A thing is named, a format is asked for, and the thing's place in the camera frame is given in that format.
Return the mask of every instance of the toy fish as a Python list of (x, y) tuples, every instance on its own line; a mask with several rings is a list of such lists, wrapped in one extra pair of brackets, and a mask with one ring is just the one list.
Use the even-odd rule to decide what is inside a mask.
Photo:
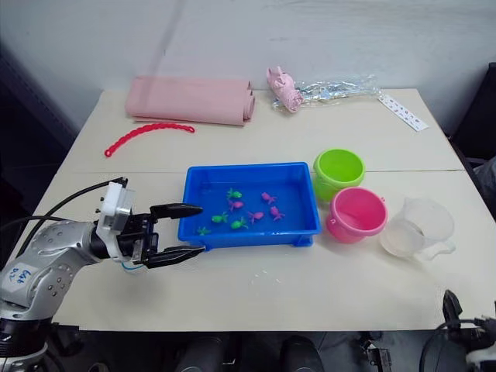
[(244, 227), (245, 229), (248, 229), (248, 226), (246, 225), (246, 221), (243, 217), (241, 217), (239, 219), (239, 221), (234, 221), (232, 224), (231, 224), (231, 229), (233, 230), (237, 230), (239, 229), (240, 227)]
[(239, 191), (234, 191), (232, 188), (227, 191), (227, 198), (241, 198), (243, 194), (241, 194)]
[(263, 212), (255, 212), (255, 213), (252, 213), (252, 212), (248, 212), (248, 216), (251, 218), (251, 224), (254, 224), (255, 223), (255, 220), (259, 220), (259, 219), (262, 219), (264, 217), (264, 213)]
[(229, 199), (227, 199), (227, 202), (229, 203), (229, 207), (231, 207), (229, 208), (231, 212), (234, 208), (239, 209), (244, 206), (243, 202), (241, 201), (237, 202), (237, 201), (230, 201)]
[(269, 195), (268, 193), (266, 193), (266, 192), (263, 192), (263, 193), (262, 193), (262, 199), (263, 199), (264, 201), (266, 201), (268, 205), (270, 205), (272, 202), (275, 202), (277, 198), (276, 198), (275, 196), (270, 196), (270, 195)]
[(198, 230), (196, 230), (196, 233), (197, 233), (198, 235), (207, 235), (207, 234), (209, 234), (209, 233), (211, 233), (211, 232), (212, 232), (212, 231), (207, 230), (207, 228), (206, 228), (206, 227), (198, 227)]
[(270, 207), (270, 213), (271, 215), (274, 216), (274, 221), (277, 221), (278, 219), (282, 219), (284, 216), (286, 216), (284, 213), (280, 213), (279, 209), (277, 207)]
[(223, 212), (221, 215), (213, 215), (212, 222), (215, 223), (227, 222), (227, 213)]

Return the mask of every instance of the blue plastic tray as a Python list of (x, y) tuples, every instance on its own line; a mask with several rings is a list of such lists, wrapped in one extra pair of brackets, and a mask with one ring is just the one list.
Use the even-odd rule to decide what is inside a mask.
[[(244, 206), (229, 211), (227, 192), (240, 191)], [(277, 197), (268, 205), (263, 192)], [(191, 167), (184, 188), (184, 203), (203, 207), (203, 213), (179, 222), (179, 240), (205, 246), (207, 250), (224, 246), (260, 246), (292, 244), (311, 246), (312, 236), (322, 231), (306, 163), (229, 165)], [(269, 212), (277, 206), (286, 216), (274, 221)], [(213, 215), (228, 213), (227, 223), (212, 222)], [(264, 217), (252, 224), (247, 212), (263, 212)], [(248, 229), (232, 229), (231, 223), (243, 217)], [(199, 235), (205, 227), (209, 234)]]

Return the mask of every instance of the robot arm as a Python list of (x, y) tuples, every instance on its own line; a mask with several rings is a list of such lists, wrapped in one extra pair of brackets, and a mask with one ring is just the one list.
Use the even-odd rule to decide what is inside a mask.
[(133, 192), (109, 184), (100, 219), (57, 222), (40, 230), (26, 251), (0, 274), (0, 370), (27, 370), (46, 350), (51, 319), (78, 271), (106, 258), (149, 268), (178, 264), (203, 252), (177, 246), (158, 252), (153, 226), (161, 218), (198, 214), (194, 205), (170, 204), (133, 215)]

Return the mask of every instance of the red plastic chain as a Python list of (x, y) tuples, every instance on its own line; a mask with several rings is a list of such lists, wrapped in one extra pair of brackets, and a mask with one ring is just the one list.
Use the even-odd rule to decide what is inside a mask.
[(125, 136), (119, 138), (113, 145), (111, 145), (107, 150), (104, 151), (106, 157), (111, 157), (115, 151), (117, 151), (120, 146), (129, 141), (130, 139), (139, 136), (140, 134), (151, 132), (156, 129), (182, 129), (189, 133), (194, 133), (195, 128), (192, 126), (182, 126), (176, 122), (154, 122), (152, 124), (146, 124), (127, 133)]

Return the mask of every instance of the clear plastic measuring cup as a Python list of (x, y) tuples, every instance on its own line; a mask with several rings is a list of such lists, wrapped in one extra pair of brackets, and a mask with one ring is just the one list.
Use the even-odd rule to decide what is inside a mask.
[(403, 208), (386, 225), (379, 239), (383, 248), (395, 256), (432, 260), (438, 254), (449, 254), (456, 249), (448, 240), (454, 227), (451, 214), (442, 205), (429, 199), (406, 198)]

